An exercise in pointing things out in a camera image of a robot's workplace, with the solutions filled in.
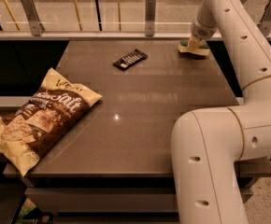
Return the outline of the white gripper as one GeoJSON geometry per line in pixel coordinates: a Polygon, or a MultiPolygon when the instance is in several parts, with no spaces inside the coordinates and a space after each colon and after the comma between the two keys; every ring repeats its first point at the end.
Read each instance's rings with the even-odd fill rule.
{"type": "Polygon", "coordinates": [[[217,23],[212,19],[199,19],[195,17],[192,22],[192,35],[188,40],[190,48],[200,48],[205,40],[210,39],[218,30],[217,23]]]}

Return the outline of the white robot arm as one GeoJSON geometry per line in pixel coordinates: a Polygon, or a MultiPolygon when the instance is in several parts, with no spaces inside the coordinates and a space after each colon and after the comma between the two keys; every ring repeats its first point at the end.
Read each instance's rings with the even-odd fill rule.
{"type": "Polygon", "coordinates": [[[221,33],[243,105],[189,111],[175,123],[172,167],[180,224],[249,224],[234,164],[271,154],[271,46],[245,0],[203,0],[200,39],[221,33]]]}

